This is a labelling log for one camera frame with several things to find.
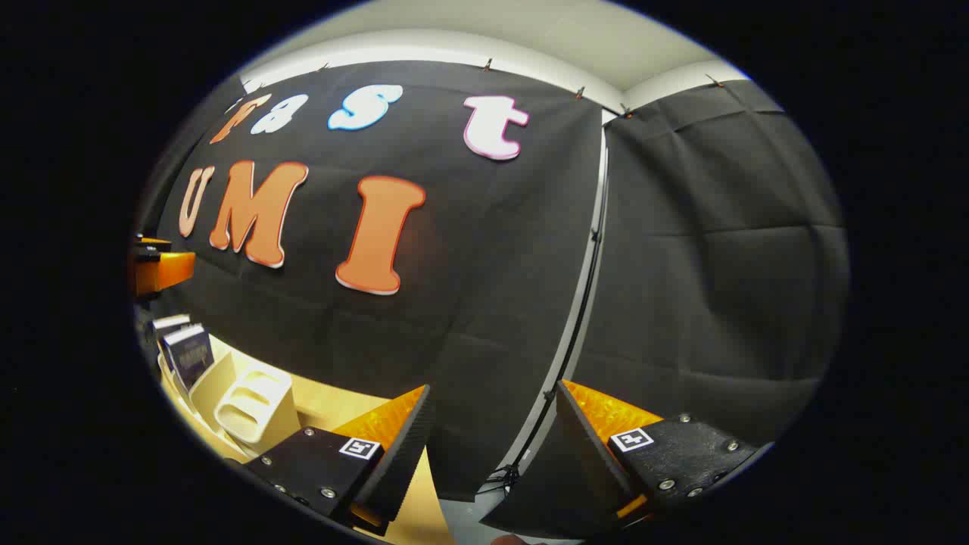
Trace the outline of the white bookshelf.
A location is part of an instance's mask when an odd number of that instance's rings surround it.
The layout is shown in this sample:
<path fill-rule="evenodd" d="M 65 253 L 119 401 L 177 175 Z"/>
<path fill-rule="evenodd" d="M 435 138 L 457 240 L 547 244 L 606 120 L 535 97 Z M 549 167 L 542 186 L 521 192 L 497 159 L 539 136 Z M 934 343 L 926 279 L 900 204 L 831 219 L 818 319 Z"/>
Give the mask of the white bookshelf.
<path fill-rule="evenodd" d="M 223 458 L 249 462 L 301 428 L 293 379 L 283 370 L 221 347 L 214 365 L 183 394 L 164 358 L 158 362 L 160 385 L 176 413 Z"/>

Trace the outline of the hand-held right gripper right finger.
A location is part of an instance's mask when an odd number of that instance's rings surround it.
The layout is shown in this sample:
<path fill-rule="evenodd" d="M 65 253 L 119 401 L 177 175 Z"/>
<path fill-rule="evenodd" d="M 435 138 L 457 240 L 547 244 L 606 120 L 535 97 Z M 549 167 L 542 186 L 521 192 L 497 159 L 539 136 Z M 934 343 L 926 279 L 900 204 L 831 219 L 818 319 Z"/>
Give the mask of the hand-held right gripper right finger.
<path fill-rule="evenodd" d="M 773 447 L 689 412 L 661 417 L 575 381 L 555 384 L 558 416 L 603 520 L 632 525 L 699 503 Z"/>

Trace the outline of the metal frame pole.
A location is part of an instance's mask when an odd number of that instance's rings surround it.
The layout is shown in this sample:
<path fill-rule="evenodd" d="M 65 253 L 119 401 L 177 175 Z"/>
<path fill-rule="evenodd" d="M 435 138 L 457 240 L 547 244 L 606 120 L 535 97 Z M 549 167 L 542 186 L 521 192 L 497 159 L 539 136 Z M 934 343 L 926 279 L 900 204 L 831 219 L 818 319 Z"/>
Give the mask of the metal frame pole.
<path fill-rule="evenodd" d="M 572 297 L 566 323 L 557 346 L 553 362 L 540 386 L 533 407 L 526 416 L 516 438 L 497 469 L 495 469 L 475 493 L 475 499 L 484 499 L 488 494 L 509 493 L 522 474 L 531 465 L 539 452 L 556 417 L 556 384 L 574 375 L 579 354 L 581 354 L 587 322 L 594 307 L 595 293 L 601 261 L 603 228 L 605 228 L 606 208 L 609 192 L 609 146 L 606 142 L 605 128 L 601 128 L 601 148 L 597 172 L 596 191 L 590 227 L 586 232 L 584 259 L 579 270 L 577 289 Z"/>

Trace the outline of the blue cover book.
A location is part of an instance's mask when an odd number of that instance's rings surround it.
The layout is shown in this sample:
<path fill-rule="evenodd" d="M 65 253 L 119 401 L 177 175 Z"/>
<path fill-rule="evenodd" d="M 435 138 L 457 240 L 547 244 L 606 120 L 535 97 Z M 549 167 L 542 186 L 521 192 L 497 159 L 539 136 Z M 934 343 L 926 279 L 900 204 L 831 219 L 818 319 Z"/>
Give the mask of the blue cover book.
<path fill-rule="evenodd" d="M 208 331 L 200 323 L 188 325 L 163 335 L 160 342 L 173 382 L 184 394 L 190 394 L 215 363 Z"/>

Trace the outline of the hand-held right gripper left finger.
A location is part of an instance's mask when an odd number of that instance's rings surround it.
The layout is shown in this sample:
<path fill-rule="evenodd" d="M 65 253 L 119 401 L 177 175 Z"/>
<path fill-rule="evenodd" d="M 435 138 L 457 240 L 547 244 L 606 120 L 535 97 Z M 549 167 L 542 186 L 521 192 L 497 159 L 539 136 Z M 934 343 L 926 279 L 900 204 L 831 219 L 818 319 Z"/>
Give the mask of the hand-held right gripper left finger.
<path fill-rule="evenodd" d="M 385 536 L 432 430 L 431 396 L 422 385 L 334 431 L 305 425 L 245 462 L 245 475 L 335 524 Z"/>

